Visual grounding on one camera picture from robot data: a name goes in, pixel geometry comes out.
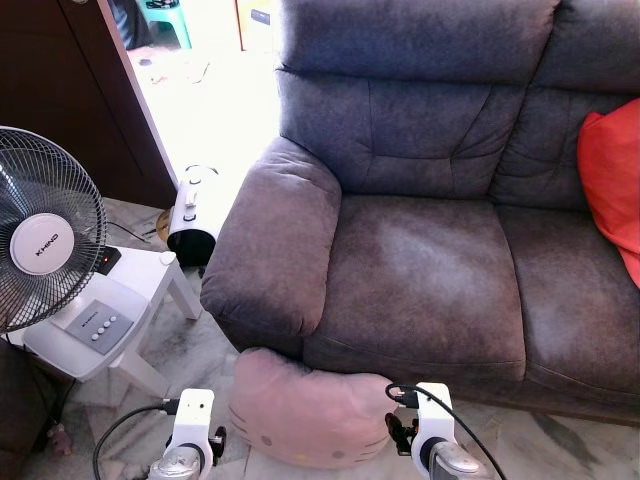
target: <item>cable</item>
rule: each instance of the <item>cable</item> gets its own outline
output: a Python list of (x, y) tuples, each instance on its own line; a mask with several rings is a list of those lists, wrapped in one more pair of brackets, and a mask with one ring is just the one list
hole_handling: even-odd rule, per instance
[(433, 400), (438, 405), (440, 405), (449, 415), (451, 415), (453, 417), (453, 419), (456, 422), (458, 422), (460, 424), (460, 426), (464, 429), (465, 432), (467, 432), (469, 434), (469, 436), (473, 439), (473, 441), (478, 444), (478, 446), (480, 447), (480, 450), (482, 450), (482, 452), (487, 456), (487, 458), (491, 462), (491, 465), (493, 465), (493, 468), (495, 468), (496, 472), (498, 473), (498, 476), (502, 480), (507, 480), (507, 477), (505, 477), (502, 469), (500, 468), (500, 465), (498, 465), (498, 462), (496, 462), (496, 460), (493, 458), (493, 455), (491, 455), (491, 453), (489, 453), (489, 450), (487, 450), (487, 448), (480, 441), (480, 439), (476, 436), (476, 434), (473, 433), (469, 427), (467, 427), (467, 424), (464, 423), (462, 421), (462, 419), (458, 415), (456, 415), (453, 412), (453, 410), (451, 410), (451, 408), (449, 408), (449, 406), (446, 403), (444, 403), (442, 400), (440, 400), (434, 394), (432, 394), (430, 392), (427, 392), (425, 389), (420, 388), (420, 387), (418, 387), (416, 385), (405, 385), (405, 384), (402, 384), (402, 383), (391, 383), (391, 384), (387, 385), (387, 388), (385, 388), (384, 392), (387, 394), (387, 397), (389, 397), (394, 402), (403, 403), (401, 396), (395, 396), (395, 395), (391, 394), (391, 390), (394, 389), (394, 388), (400, 388), (400, 389), (404, 389), (404, 390), (410, 390), (410, 391), (413, 391), (413, 392), (422, 393), (429, 400)]
[(15, 343), (13, 343), (11, 341), (11, 338), (9, 338), (9, 334), (5, 333), (4, 334), (4, 339), (7, 341), (7, 343), (9, 344), (9, 346), (11, 348), (13, 348), (14, 350), (17, 350), (19, 352), (23, 352), (23, 353), (28, 353), (30, 355), (33, 355), (35, 357), (37, 357), (38, 355), (35, 352), (30, 352), (29, 350), (26, 349), (26, 347), (23, 345), (22, 348), (20, 348), (19, 346), (17, 346)]
[(128, 228), (123, 227), (122, 225), (118, 225), (118, 224), (117, 224), (117, 223), (115, 223), (115, 222), (107, 222), (107, 224), (108, 224), (108, 225), (113, 225), (114, 227), (118, 227), (119, 229), (124, 230), (124, 231), (125, 231), (125, 232), (127, 232), (129, 235), (131, 235), (131, 236), (132, 236), (132, 237), (134, 237), (134, 238), (137, 238), (137, 239), (138, 239), (138, 240), (140, 240), (141, 242), (144, 242), (144, 243), (151, 243), (151, 242), (149, 242), (149, 240), (147, 240), (147, 239), (145, 239), (145, 238), (142, 238), (141, 236), (139, 236), (139, 235), (137, 235), (137, 234), (133, 233), (131, 230), (129, 230)]
[(67, 388), (67, 391), (62, 397), (62, 402), (60, 402), (60, 408), (56, 412), (56, 415), (54, 415), (53, 417), (55, 423), (60, 423), (62, 421), (62, 414), (64, 413), (64, 407), (67, 404), (69, 394), (71, 393), (71, 390), (73, 390), (73, 387), (75, 387), (75, 385), (76, 385), (76, 379), (74, 378), (73, 381), (71, 382), (71, 385), (69, 385), (69, 388)]
[(148, 412), (151, 410), (164, 410), (164, 404), (161, 403), (157, 405), (147, 405), (146, 407), (136, 408), (135, 410), (132, 410), (131, 412), (127, 413), (124, 417), (121, 417), (118, 420), (116, 420), (115, 423), (111, 425), (106, 432), (104, 432), (104, 435), (102, 435), (102, 437), (100, 438), (100, 441), (96, 445), (96, 448), (94, 448), (93, 450), (92, 463), (93, 463), (93, 476), (95, 477), (95, 480), (101, 480), (100, 468), (98, 466), (98, 458), (100, 457), (100, 449), (102, 448), (102, 445), (104, 444), (104, 442), (107, 441), (107, 438), (109, 438), (109, 435), (111, 435), (116, 428), (118, 428), (120, 425), (122, 425), (125, 421), (127, 421), (131, 417), (139, 413)]

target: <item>fan motor housing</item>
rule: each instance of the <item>fan motor housing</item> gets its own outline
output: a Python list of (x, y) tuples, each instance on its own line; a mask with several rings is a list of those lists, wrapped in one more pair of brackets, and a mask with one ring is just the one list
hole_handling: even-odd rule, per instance
[(61, 268), (73, 252), (73, 229), (64, 218), (38, 213), (23, 220), (11, 236), (13, 263), (30, 275), (48, 275)]

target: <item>sofa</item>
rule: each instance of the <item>sofa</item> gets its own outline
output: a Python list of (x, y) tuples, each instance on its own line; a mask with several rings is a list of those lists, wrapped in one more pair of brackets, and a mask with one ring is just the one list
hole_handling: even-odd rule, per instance
[(233, 345), (640, 424), (640, 292), (576, 167), (640, 96), (637, 0), (283, 0), (276, 31), (280, 136), (203, 278)]

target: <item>pink pillow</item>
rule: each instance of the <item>pink pillow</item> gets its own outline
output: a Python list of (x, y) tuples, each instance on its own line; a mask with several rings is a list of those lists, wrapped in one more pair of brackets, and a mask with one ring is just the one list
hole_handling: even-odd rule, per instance
[(266, 348), (235, 368), (229, 410), (236, 433), (279, 460), (318, 468), (360, 465), (389, 440), (384, 416), (397, 405), (379, 375), (309, 370)]

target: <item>fan logo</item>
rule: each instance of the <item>fan logo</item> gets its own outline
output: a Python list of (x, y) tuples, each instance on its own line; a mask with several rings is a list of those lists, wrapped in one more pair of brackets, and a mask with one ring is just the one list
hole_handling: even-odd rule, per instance
[(45, 243), (42, 248), (40, 250), (38, 250), (36, 252), (36, 257), (39, 257), (40, 255), (42, 255), (44, 253), (44, 251), (49, 248), (51, 245), (53, 245), (55, 243), (55, 241), (58, 239), (58, 234), (54, 233), (53, 237), (51, 237), (51, 240), (47, 241), (47, 243)]
[(91, 320), (93, 320), (97, 314), (98, 314), (98, 312), (93, 312), (93, 313), (89, 316), (89, 318), (87, 318), (87, 320), (82, 324), (82, 326), (83, 326), (83, 327), (86, 327), (86, 326), (87, 326), (87, 324), (88, 324)]

